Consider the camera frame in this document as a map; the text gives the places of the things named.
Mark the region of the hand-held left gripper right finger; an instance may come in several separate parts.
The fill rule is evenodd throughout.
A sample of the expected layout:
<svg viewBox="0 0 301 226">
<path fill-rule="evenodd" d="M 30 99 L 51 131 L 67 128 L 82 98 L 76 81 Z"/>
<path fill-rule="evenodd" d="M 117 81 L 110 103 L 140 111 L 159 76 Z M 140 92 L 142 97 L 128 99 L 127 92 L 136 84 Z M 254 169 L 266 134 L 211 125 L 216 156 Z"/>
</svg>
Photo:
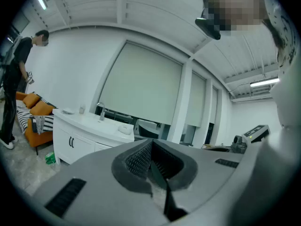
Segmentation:
<svg viewBox="0 0 301 226">
<path fill-rule="evenodd" d="M 237 174 L 244 155 L 197 149 L 154 139 L 152 156 L 166 187 L 166 216 L 171 222 L 227 222 L 240 195 Z"/>
</svg>

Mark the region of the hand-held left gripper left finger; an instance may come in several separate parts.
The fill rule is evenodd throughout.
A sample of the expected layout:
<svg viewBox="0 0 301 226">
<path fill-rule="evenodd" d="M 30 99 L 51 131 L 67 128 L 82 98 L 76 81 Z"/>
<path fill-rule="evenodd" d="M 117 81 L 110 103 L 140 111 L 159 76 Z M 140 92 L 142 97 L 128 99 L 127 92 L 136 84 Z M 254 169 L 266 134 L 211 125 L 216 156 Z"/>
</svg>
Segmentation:
<svg viewBox="0 0 301 226">
<path fill-rule="evenodd" d="M 86 183 L 62 217 L 48 212 L 54 225 L 163 226 L 168 219 L 149 194 L 128 191 L 113 176 L 111 164 L 139 141 L 90 153 L 43 183 L 33 200 L 42 208 L 73 178 Z"/>
</svg>

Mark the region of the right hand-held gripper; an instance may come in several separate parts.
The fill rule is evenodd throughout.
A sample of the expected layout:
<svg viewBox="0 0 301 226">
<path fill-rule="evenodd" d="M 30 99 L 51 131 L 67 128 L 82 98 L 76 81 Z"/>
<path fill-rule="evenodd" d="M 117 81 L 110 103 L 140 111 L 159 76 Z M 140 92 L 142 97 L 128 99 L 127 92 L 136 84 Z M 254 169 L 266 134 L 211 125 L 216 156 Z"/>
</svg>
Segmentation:
<svg viewBox="0 0 301 226">
<path fill-rule="evenodd" d="M 258 125 L 255 128 L 245 132 L 241 136 L 235 136 L 231 144 L 231 149 L 234 153 L 244 153 L 247 147 L 256 142 L 261 142 L 265 137 L 270 134 L 268 125 Z M 206 147 L 204 150 L 216 151 L 216 152 L 231 152 L 230 147 L 213 146 Z"/>
</svg>

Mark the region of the narrow white roller blind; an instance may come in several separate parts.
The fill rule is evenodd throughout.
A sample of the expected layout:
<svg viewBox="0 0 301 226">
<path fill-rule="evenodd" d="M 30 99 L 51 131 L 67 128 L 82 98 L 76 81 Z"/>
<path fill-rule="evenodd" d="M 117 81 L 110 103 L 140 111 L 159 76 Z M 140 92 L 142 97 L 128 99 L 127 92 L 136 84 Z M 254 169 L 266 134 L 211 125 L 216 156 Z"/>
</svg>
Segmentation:
<svg viewBox="0 0 301 226">
<path fill-rule="evenodd" d="M 189 104 L 185 120 L 187 125 L 195 127 L 201 126 L 205 104 L 205 94 L 206 81 L 193 72 L 191 78 Z"/>
<path fill-rule="evenodd" d="M 212 124 L 215 124 L 216 110 L 217 110 L 217 101 L 218 101 L 218 90 L 213 87 L 211 114 L 210 114 L 210 121 L 209 121 Z"/>
</svg>

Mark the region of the white vanity cabinet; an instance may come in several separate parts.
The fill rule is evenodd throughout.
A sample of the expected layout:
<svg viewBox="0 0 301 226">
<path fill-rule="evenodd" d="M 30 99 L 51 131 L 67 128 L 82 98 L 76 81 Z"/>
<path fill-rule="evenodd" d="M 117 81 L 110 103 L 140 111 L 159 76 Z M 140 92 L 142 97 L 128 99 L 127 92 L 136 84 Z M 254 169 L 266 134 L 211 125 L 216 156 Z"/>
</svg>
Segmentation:
<svg viewBox="0 0 301 226">
<path fill-rule="evenodd" d="M 105 118 L 93 113 L 65 114 L 61 109 L 54 109 L 53 146 L 56 163 L 61 161 L 72 164 L 87 154 L 110 149 L 133 142 L 134 126 Z M 126 135 L 118 131 L 120 125 L 131 127 L 132 133 Z M 69 138 L 73 137 L 73 146 Z"/>
</svg>

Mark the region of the white fluffy cloth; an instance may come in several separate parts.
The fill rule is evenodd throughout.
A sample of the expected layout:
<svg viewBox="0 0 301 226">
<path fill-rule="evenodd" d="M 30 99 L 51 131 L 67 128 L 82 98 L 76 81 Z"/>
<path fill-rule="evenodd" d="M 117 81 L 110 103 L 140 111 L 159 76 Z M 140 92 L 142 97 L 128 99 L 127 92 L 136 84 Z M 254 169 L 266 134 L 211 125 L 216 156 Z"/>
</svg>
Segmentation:
<svg viewBox="0 0 301 226">
<path fill-rule="evenodd" d="M 132 128 L 131 127 L 128 127 L 126 125 L 120 125 L 118 127 L 118 131 L 120 131 L 121 133 L 123 134 L 126 134 L 126 135 L 130 135 L 132 133 Z"/>
</svg>

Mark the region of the green package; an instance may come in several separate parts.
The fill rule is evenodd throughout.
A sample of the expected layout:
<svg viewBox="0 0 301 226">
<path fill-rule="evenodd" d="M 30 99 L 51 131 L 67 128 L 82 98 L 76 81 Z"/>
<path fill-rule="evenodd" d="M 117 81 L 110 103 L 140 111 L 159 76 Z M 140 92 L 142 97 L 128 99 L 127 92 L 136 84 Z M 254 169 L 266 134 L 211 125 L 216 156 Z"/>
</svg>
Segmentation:
<svg viewBox="0 0 301 226">
<path fill-rule="evenodd" d="M 56 163 L 55 153 L 54 153 L 54 152 L 48 153 L 48 154 L 45 156 L 45 161 L 46 161 L 46 164 L 47 164 L 47 165 Z"/>
</svg>

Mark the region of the chrome faucet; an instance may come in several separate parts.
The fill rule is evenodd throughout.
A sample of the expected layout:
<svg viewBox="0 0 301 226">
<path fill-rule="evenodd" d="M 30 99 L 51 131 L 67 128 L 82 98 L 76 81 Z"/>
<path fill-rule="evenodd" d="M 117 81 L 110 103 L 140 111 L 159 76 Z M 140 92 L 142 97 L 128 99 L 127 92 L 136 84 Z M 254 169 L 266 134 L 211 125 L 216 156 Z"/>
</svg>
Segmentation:
<svg viewBox="0 0 301 226">
<path fill-rule="evenodd" d="M 101 111 L 101 113 L 100 113 L 100 120 L 103 121 L 104 118 L 105 118 L 105 104 L 102 103 L 102 102 L 98 102 L 98 103 L 96 104 L 96 106 L 102 108 L 102 111 Z"/>
</svg>

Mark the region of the orange sofa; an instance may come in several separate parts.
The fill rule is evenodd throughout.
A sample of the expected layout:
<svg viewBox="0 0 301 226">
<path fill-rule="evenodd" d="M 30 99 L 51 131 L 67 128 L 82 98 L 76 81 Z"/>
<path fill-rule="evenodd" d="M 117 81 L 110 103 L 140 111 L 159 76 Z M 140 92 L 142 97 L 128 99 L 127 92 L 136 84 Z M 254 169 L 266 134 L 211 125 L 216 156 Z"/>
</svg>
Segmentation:
<svg viewBox="0 0 301 226">
<path fill-rule="evenodd" d="M 40 135 L 32 132 L 26 132 L 23 134 L 27 139 L 27 141 L 29 142 L 29 145 L 35 148 L 35 150 L 38 149 L 38 146 L 53 141 L 53 131 L 46 132 Z"/>
</svg>

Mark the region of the orange cushion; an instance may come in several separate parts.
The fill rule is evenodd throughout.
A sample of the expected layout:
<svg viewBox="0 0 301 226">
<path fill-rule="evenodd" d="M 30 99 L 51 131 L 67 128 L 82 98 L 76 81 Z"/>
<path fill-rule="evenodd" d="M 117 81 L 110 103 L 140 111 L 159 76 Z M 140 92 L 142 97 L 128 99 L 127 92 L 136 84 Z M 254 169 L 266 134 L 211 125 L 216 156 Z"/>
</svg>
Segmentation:
<svg viewBox="0 0 301 226">
<path fill-rule="evenodd" d="M 50 115 L 54 107 L 43 101 L 39 101 L 33 108 L 30 109 L 32 115 Z"/>
<path fill-rule="evenodd" d="M 23 103 L 26 105 L 26 108 L 33 108 L 40 101 L 40 97 L 37 94 L 30 93 L 24 99 Z"/>
</svg>

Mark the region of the wide white roller blind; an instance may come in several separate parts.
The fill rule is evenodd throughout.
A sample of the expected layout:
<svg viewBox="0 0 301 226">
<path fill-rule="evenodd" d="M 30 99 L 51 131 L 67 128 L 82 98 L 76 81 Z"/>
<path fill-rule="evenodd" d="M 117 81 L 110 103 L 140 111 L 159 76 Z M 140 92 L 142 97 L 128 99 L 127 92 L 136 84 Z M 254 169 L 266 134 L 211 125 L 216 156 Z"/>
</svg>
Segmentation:
<svg viewBox="0 0 301 226">
<path fill-rule="evenodd" d="M 182 66 L 126 43 L 106 79 L 100 102 L 107 109 L 158 123 L 172 123 Z"/>
</svg>

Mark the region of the black white striped blanket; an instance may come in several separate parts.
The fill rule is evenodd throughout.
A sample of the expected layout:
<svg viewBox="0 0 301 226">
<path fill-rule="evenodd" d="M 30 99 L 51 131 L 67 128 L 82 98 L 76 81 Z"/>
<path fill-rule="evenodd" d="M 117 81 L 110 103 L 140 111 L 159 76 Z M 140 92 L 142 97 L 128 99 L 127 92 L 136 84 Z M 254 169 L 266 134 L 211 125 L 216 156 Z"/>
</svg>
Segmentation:
<svg viewBox="0 0 301 226">
<path fill-rule="evenodd" d="M 54 115 L 51 113 L 50 115 L 32 115 L 30 114 L 30 109 L 26 108 L 26 105 L 23 103 L 23 99 L 28 94 L 17 92 L 16 93 L 16 114 L 19 125 L 23 133 L 32 132 L 36 134 L 43 134 L 46 132 L 53 131 L 53 124 L 54 124 Z M 56 109 L 54 105 L 47 102 L 41 96 L 40 101 L 51 105 Z"/>
</svg>

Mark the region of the white polka dot shirt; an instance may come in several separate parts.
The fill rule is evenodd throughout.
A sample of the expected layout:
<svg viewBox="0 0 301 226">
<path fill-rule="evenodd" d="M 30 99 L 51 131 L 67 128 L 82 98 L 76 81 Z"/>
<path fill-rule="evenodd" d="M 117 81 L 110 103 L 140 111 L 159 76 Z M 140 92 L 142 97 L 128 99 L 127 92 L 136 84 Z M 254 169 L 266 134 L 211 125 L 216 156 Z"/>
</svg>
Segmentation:
<svg viewBox="0 0 301 226">
<path fill-rule="evenodd" d="M 270 92 L 277 105 L 281 126 L 301 127 L 301 37 L 278 0 L 265 0 L 265 6 L 280 40 L 277 46 L 279 82 Z"/>
</svg>

